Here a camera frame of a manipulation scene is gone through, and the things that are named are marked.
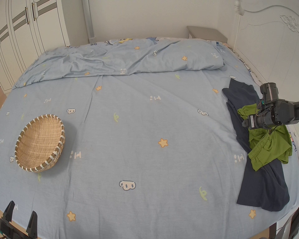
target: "basket rim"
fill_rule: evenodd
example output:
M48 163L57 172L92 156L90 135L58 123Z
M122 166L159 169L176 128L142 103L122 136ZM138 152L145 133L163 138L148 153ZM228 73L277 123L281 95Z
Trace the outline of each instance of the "basket rim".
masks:
M54 118L57 119L57 121L59 121L60 123L60 127L61 127L61 135L59 137L59 141L57 146L55 147L55 150L53 151L53 153L48 157L47 160L45 160L43 163L41 163L39 166L36 166L34 168L26 168L24 166L20 165L20 162L18 160L18 148L19 148L19 143L21 138L24 136L25 132L28 130L28 127L32 126L37 120L40 120L40 118L44 119L44 118ZM15 159L16 159L16 163L19 165L20 168L22 168L25 171L30 171L30 172L39 172L42 169L44 169L45 167L47 167L49 164L52 164L54 162L55 157L58 156L58 154L60 154L61 152L61 148L65 143L65 131L64 131L64 124L62 122L62 120L54 115L54 114L43 114L41 116L36 117L35 119L33 119L32 121L30 121L25 127L24 129L22 129L20 135L18 136L17 142L16 142L16 146L15 146Z

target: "bed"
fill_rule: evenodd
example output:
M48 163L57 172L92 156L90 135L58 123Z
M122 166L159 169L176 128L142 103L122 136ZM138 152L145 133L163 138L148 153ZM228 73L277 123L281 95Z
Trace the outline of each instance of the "bed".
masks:
M0 109L0 209L13 200L13 220L25 228L36 211L45 239L250 238L280 220L298 204L297 151L283 165L290 200L281 211L236 204L247 153L222 93L233 77L261 96L255 73L257 82L274 81L282 97L299 100L290 88L298 84L294 75L265 78L254 53L244 53L260 41L245 40L246 26L257 21L249 14L294 13L280 4L236 14L230 45L252 72L221 42L200 39L118 39L45 52ZM298 39L283 20L276 16L282 36ZM264 37L269 49L277 47ZM295 49L283 65L289 74L298 63ZM26 172L11 158L16 140L44 114L63 121L64 149L50 170ZM289 131L298 148L296 128Z

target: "white headboard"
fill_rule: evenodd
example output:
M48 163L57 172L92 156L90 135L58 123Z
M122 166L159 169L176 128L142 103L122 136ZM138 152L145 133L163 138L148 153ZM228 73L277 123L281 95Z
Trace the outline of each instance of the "white headboard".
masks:
M279 98L299 101L299 1L236 0L235 10L228 44Z

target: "carved floral ornament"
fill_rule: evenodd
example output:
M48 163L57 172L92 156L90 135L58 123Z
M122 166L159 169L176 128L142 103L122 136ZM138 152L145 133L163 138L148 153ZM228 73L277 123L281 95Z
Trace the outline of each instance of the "carved floral ornament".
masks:
M287 24L291 31L299 33L299 25L295 18L286 15L280 15L280 17L284 21L284 23Z

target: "woven bamboo basket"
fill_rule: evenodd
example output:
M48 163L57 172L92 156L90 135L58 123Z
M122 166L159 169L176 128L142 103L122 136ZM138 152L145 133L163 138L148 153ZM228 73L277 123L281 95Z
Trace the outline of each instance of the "woven bamboo basket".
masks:
M17 164L28 172L41 172L57 162L65 142L60 118L44 114L30 121L21 131L16 147Z

